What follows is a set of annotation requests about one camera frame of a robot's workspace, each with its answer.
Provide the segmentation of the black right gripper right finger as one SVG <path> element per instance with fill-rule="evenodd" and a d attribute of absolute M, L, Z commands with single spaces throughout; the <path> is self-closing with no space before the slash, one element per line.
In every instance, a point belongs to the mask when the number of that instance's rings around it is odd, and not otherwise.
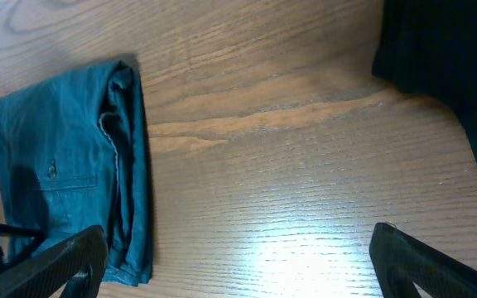
<path fill-rule="evenodd" d="M 477 297 L 477 271 L 388 223 L 376 223 L 369 255 L 385 297 Z"/>

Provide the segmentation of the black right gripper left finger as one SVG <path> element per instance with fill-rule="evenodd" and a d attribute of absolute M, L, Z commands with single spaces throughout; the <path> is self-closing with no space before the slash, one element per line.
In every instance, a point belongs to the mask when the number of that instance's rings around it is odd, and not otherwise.
<path fill-rule="evenodd" d="M 95 298 L 105 273 L 104 231 L 91 226 L 0 273 L 0 297 Z"/>

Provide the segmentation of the dark blue shorts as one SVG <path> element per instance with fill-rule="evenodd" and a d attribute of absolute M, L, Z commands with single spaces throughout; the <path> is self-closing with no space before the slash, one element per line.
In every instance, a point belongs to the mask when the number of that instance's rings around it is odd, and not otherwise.
<path fill-rule="evenodd" d="M 50 248 L 98 225 L 106 282 L 152 276 L 147 125 L 139 73 L 111 61 L 0 98 L 5 220 L 39 229 Z"/>

